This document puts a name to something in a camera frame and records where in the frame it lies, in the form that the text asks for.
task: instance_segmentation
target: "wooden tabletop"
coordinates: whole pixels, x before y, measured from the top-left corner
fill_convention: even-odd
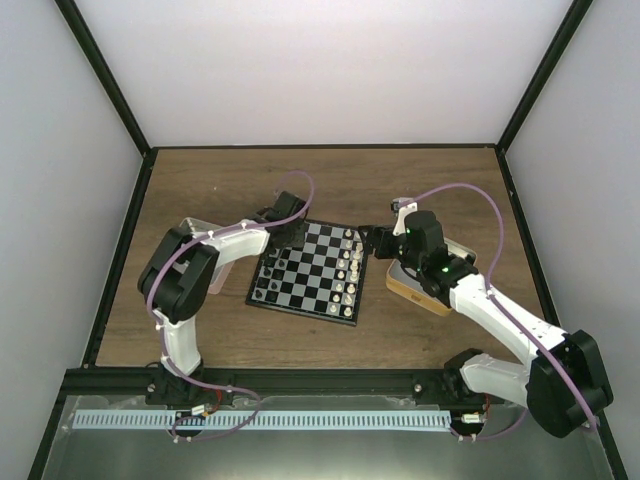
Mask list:
[[[158,243],[185,217],[236,223],[271,205],[287,171],[303,169],[316,182],[309,218],[350,225],[391,224],[391,199],[415,196],[450,182],[485,189],[505,217],[505,248],[493,283],[541,315],[507,192],[492,149],[256,149],[162,150],[122,273],[98,365],[144,365],[159,358],[153,322],[137,279]],[[306,198],[308,186],[286,188]],[[477,193],[455,189],[423,201],[448,238],[478,254],[486,269],[498,243],[497,220]],[[471,320],[439,317],[387,290],[389,261],[368,262],[358,326],[245,305],[257,258],[236,262],[221,293],[198,313],[198,345],[211,367],[439,368],[453,355],[480,348],[509,352]]]

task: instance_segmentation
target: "purple cable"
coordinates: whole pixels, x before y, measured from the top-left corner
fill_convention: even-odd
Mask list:
[[[236,223],[235,225],[229,225],[227,227],[223,227],[219,230],[216,230],[215,232],[210,232],[206,235],[200,235],[192,240],[190,240],[189,242],[185,243],[184,245],[182,245],[182,247],[180,247],[178,250],[176,250],[176,252],[169,258],[169,260],[167,260],[167,263],[164,264],[164,266],[160,269],[160,271],[158,272],[158,276],[156,277],[155,281],[153,282],[153,285],[151,285],[151,289],[149,290],[149,295],[147,297],[147,313],[149,314],[149,316],[151,318],[153,318],[156,322],[156,325],[159,327],[162,327],[163,325],[163,320],[162,318],[160,318],[158,315],[156,315],[156,313],[153,311],[153,299],[156,296],[156,293],[158,291],[158,287],[160,286],[160,283],[162,282],[162,280],[164,279],[165,275],[167,274],[167,272],[173,267],[173,264],[182,256],[184,255],[184,253],[189,250],[190,248],[192,248],[194,245],[197,245],[198,243],[202,242],[203,240],[208,240],[208,239],[212,239],[215,237],[218,237],[220,235],[224,235],[227,233],[231,233],[231,232],[235,232],[237,230],[257,230],[257,229],[263,229],[263,228],[269,228],[269,227],[277,227],[280,225],[284,225],[285,223],[289,223],[292,222],[293,220],[295,220],[298,217],[301,217],[302,215],[305,214],[305,212],[307,210],[309,210],[309,207],[311,206],[311,202],[313,201],[313,196],[315,194],[315,183],[313,181],[313,178],[311,178],[311,176],[307,173],[304,172],[302,170],[292,170],[290,172],[287,172],[284,176],[283,176],[283,180],[290,176],[290,175],[301,175],[303,177],[305,177],[308,181],[309,181],[309,198],[307,199],[307,202],[304,204],[304,206],[295,214],[291,215],[288,218],[282,219],[282,220],[277,220],[275,222],[267,222],[267,223],[251,223],[251,224],[244,224],[243,223]],[[236,425],[235,427],[230,428],[229,430],[225,430],[224,432],[221,432],[217,435],[212,435],[212,436],[207,436],[207,437],[203,437],[203,438],[194,438],[191,441],[203,441],[203,440],[210,440],[213,438],[221,438],[221,437],[225,437],[227,435],[230,435],[234,432],[237,432],[238,430],[240,430],[242,427],[244,427],[245,425],[251,423],[253,421],[253,419],[256,417],[256,415],[258,415],[258,411],[260,410],[260,396],[249,389],[246,388],[241,388],[241,387],[232,387],[232,386],[223,386],[223,385],[215,385],[215,384],[210,384],[210,383],[204,383],[204,382],[200,382],[196,379],[193,379],[191,377],[189,377],[189,375],[187,375],[186,373],[184,373],[183,371],[181,371],[176,364],[173,362],[173,360],[171,359],[171,357],[169,357],[169,352],[167,349],[167,343],[165,341],[164,338],[164,334],[162,332],[162,328],[158,329],[158,332],[160,333],[160,345],[162,347],[162,354],[163,356],[166,357],[166,361],[167,364],[171,367],[171,369],[183,380],[196,385],[198,387],[201,388],[205,388],[205,389],[210,389],[210,390],[226,390],[226,391],[231,391],[231,392],[237,392],[237,393],[243,393],[246,395],[250,395],[251,397],[255,398],[258,403],[256,404],[256,408],[253,411],[253,413],[243,422],[239,423],[238,425]],[[178,438],[175,435],[175,427],[177,427],[177,422],[176,425],[174,425],[173,428],[173,432],[174,432],[174,438]]]
[[[414,203],[414,202],[418,202],[420,200],[422,200],[423,198],[426,198],[430,195],[433,195],[434,193],[438,193],[441,192],[443,190],[449,190],[451,188],[467,188],[470,190],[473,190],[477,193],[479,193],[480,195],[482,195],[491,205],[491,208],[493,208],[493,211],[496,214],[496,217],[498,218],[498,225],[499,225],[499,229],[500,229],[500,241],[498,242],[498,249],[496,250],[496,254],[493,257],[493,260],[491,261],[491,265],[489,266],[489,270],[487,271],[487,276],[484,279],[484,284],[485,284],[485,289],[487,291],[487,295],[489,300],[491,301],[491,303],[493,303],[496,308],[498,310],[500,310],[500,312],[507,317],[507,319],[509,319],[509,321],[511,323],[513,323],[518,330],[520,330],[526,337],[527,339],[529,339],[530,342],[532,342],[536,348],[540,351],[540,353],[542,353],[542,355],[544,355],[544,357],[549,361],[549,363],[553,366],[553,368],[558,372],[558,374],[560,375],[560,378],[562,378],[562,380],[564,381],[564,383],[567,385],[567,387],[569,388],[569,390],[571,391],[571,393],[573,394],[573,396],[575,397],[576,401],[578,402],[578,404],[580,405],[580,408],[582,408],[582,410],[584,411],[587,420],[589,421],[589,429],[593,432],[596,433],[597,432],[597,428],[598,428],[598,423],[596,420],[596,417],[594,416],[593,412],[591,411],[591,408],[589,408],[589,404],[587,403],[587,401],[585,400],[585,398],[582,396],[582,394],[580,393],[580,390],[578,390],[578,387],[576,387],[576,384],[573,383],[573,380],[571,380],[571,377],[569,377],[569,374],[565,371],[565,369],[562,367],[562,365],[560,364],[560,362],[551,354],[551,352],[549,352],[549,350],[547,350],[545,348],[544,345],[542,345],[542,343],[536,338],[535,335],[533,335],[531,332],[529,332],[524,325],[522,325],[522,323],[520,323],[518,321],[517,318],[515,318],[511,312],[509,312],[504,305],[502,305],[500,303],[500,301],[495,297],[495,294],[491,291],[491,275],[493,274],[493,270],[495,269],[498,260],[500,259],[500,255],[502,255],[502,247],[504,245],[504,221],[502,219],[502,214],[500,213],[500,209],[498,208],[498,205],[496,204],[496,202],[493,200],[493,198],[491,198],[491,196],[485,192],[484,190],[482,190],[479,187],[476,187],[475,185],[471,185],[470,183],[449,183],[447,185],[442,185],[441,187],[437,187],[434,188],[432,190],[429,190],[423,194],[418,195],[417,197],[411,199],[411,200],[406,200],[404,202],[402,202],[400,204],[400,207],[405,207],[407,205],[409,205],[410,203]],[[490,435],[488,437],[483,437],[485,440],[489,440],[489,439],[493,439],[493,438],[497,438],[498,436],[502,436],[501,434],[495,434],[495,435]]]

